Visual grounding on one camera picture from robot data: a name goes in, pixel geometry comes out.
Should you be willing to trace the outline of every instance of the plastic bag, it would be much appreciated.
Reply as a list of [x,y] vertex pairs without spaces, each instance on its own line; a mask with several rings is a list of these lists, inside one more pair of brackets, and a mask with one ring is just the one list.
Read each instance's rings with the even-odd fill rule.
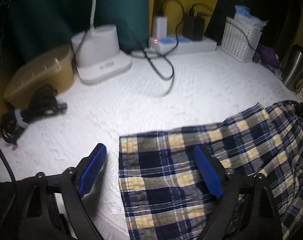
[[247,6],[235,5],[234,19],[248,25],[252,29],[260,29],[267,24],[267,21],[262,21],[259,18],[250,14],[250,9]]

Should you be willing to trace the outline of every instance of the blue gripper pad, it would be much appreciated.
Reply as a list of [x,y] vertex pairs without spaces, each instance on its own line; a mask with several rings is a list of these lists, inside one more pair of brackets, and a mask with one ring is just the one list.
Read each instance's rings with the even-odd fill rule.
[[89,193],[95,180],[101,171],[107,157],[107,150],[104,144],[95,153],[94,157],[90,160],[87,167],[84,169],[82,175],[79,178],[79,188],[78,195],[83,197],[85,194]]
[[223,195],[220,177],[199,146],[195,146],[194,148],[194,158],[209,192],[217,199],[220,199]]

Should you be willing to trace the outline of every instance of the black cable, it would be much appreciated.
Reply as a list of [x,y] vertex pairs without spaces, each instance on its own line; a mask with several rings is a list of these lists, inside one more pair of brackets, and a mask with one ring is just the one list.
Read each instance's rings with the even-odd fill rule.
[[[160,58],[160,57],[163,57],[163,56],[167,56],[168,54],[172,53],[177,47],[178,47],[178,43],[179,43],[179,39],[178,39],[178,33],[177,33],[177,30],[178,30],[178,27],[184,22],[184,17],[185,17],[185,10],[184,10],[184,6],[183,4],[179,1],[179,0],[164,0],[158,10],[158,16],[163,16],[164,15],[164,6],[167,2],[169,1],[174,1],[176,3],[178,3],[182,9],[182,19],[181,21],[177,24],[176,28],[175,28],[175,35],[176,35],[176,45],[171,48],[169,51],[167,51],[166,53],[164,54],[160,54],[158,52],[149,52],[149,54],[156,54],[157,56],[155,57],[150,57],[149,59],[157,59],[157,58]],[[135,56],[135,55],[132,55],[132,57],[135,57],[135,58],[140,58],[140,59],[145,59],[146,57],[140,57],[140,56]]]
[[[194,7],[197,6],[197,5],[198,5],[198,6],[202,6],[202,7],[206,8],[206,9],[208,9],[211,13],[213,13],[212,8],[210,8],[207,4],[205,4],[205,3],[194,3],[194,4],[191,6],[190,10],[189,10],[189,14],[194,15]],[[204,16],[210,17],[210,16],[212,16],[212,15],[211,15],[211,14],[204,13]]]
[[[27,109],[20,111],[21,119],[27,125],[31,122],[49,115],[56,115],[67,109],[67,104],[59,104],[56,100],[57,90],[52,85],[45,84],[40,87],[30,100]],[[0,123],[0,134],[10,144],[17,144],[27,126],[22,127],[16,119],[15,111],[5,113]]]
[[248,43],[248,46],[249,46],[253,51],[256,51],[256,49],[254,49],[254,48],[252,47],[252,45],[250,44],[250,41],[249,41],[249,39],[247,38],[247,35],[243,32],[243,30],[242,30],[241,28],[239,28],[236,24],[234,24],[234,23],[232,23],[232,22],[230,22],[230,21],[228,21],[228,23],[229,23],[230,25],[234,26],[237,30],[239,30],[239,31],[245,36],[245,38],[246,38],[246,40],[247,40],[247,43]]
[[73,57],[71,59],[71,65],[72,65],[73,69],[75,69],[76,66],[77,66],[77,60],[76,60],[76,58],[77,58],[78,53],[80,52],[80,49],[81,49],[81,47],[82,47],[82,45],[83,45],[83,43],[85,41],[85,38],[87,37],[88,31],[89,31],[89,29],[85,31],[84,36],[82,37],[82,39],[80,41],[80,44],[77,47],[77,51],[76,52],[74,51],[73,46],[71,46],[72,47],[72,51],[73,51]]
[[[171,51],[173,51],[173,50],[177,47],[177,45],[178,45],[177,28],[182,24],[182,22],[184,21],[184,18],[182,18],[182,20],[179,22],[179,24],[177,25],[177,27],[176,27],[176,29],[175,29],[176,38],[177,38],[177,45],[176,45],[173,49],[171,49],[169,52],[167,52],[167,53],[165,53],[165,54],[163,54],[163,55],[160,54],[160,53],[158,53],[158,52],[156,52],[157,56],[154,57],[154,58],[148,57],[147,53],[146,53],[145,50],[144,50],[144,46],[141,44],[141,42],[140,42],[139,39],[137,38],[137,36],[135,35],[134,31],[130,28],[130,26],[129,26],[129,24],[127,23],[127,21],[125,21],[125,20],[123,20],[123,19],[117,19],[117,18],[108,18],[108,19],[104,19],[104,20],[105,20],[105,21],[109,21],[109,22],[111,22],[111,21],[117,21],[118,23],[124,24],[124,25],[126,26],[126,29],[129,31],[129,33],[130,33],[130,35],[132,36],[132,38],[135,40],[137,46],[139,47],[139,50],[141,50],[141,51],[143,52],[143,54],[144,54],[144,57],[136,57],[136,56],[131,55],[132,57],[136,57],[136,58],[140,58],[140,59],[147,59],[148,62],[149,62],[149,64],[150,64],[150,66],[152,67],[152,69],[153,69],[153,70],[157,73],[157,75],[158,75],[162,80],[164,80],[164,81],[168,81],[168,80],[170,80],[170,79],[172,79],[172,78],[175,77],[174,66],[173,66],[173,64],[170,62],[170,60],[169,60],[168,58],[166,58],[166,55],[167,55],[168,53],[170,53]],[[77,54],[79,53],[79,51],[80,51],[80,49],[81,49],[81,46],[82,46],[83,42],[85,41],[85,38],[86,38],[86,35],[87,35],[88,31],[89,31],[89,30],[87,30],[87,31],[85,32],[85,34],[84,34],[84,36],[83,36],[83,38],[82,38],[81,43],[80,43],[79,46],[77,47],[77,51],[74,52],[73,60],[75,60],[75,62],[76,62]],[[171,67],[171,69],[172,69],[172,74],[171,74],[169,77],[163,76],[163,75],[160,73],[160,71],[156,68],[156,66],[153,64],[153,62],[152,62],[151,60],[152,60],[152,59],[156,59],[156,58],[163,58],[164,60],[166,60],[166,61],[169,63],[169,65],[170,65],[170,67]]]
[[7,206],[7,209],[5,210],[5,212],[3,213],[2,215],[2,218],[1,218],[1,223],[3,223],[3,221],[5,220],[5,217],[8,213],[8,211],[10,210],[11,206],[13,205],[13,202],[15,200],[15,197],[16,197],[16,192],[17,192],[17,182],[16,182],[16,178],[15,178],[15,175],[13,174],[13,171],[6,159],[6,157],[4,156],[4,153],[2,152],[2,150],[0,149],[0,159],[1,161],[3,162],[8,174],[9,174],[9,177],[10,177],[10,180],[11,182],[13,183],[13,195],[12,195],[12,198],[10,199],[10,202]]

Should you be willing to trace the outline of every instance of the white basket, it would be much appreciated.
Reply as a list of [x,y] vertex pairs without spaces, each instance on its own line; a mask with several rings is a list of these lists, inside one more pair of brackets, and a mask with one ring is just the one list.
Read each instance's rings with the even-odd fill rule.
[[249,47],[244,34],[232,24],[239,27],[246,34],[251,47],[255,50],[262,32],[256,29],[253,30],[237,20],[226,17],[225,31],[221,44],[222,50],[240,62],[251,62],[255,51]]

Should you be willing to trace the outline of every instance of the tan plastic box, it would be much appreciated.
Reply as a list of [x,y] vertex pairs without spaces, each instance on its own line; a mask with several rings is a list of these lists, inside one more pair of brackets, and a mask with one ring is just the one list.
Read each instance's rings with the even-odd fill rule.
[[51,84],[58,93],[69,89],[74,82],[70,45],[61,45],[32,59],[16,71],[4,94],[6,102],[15,108],[28,108],[34,92]]

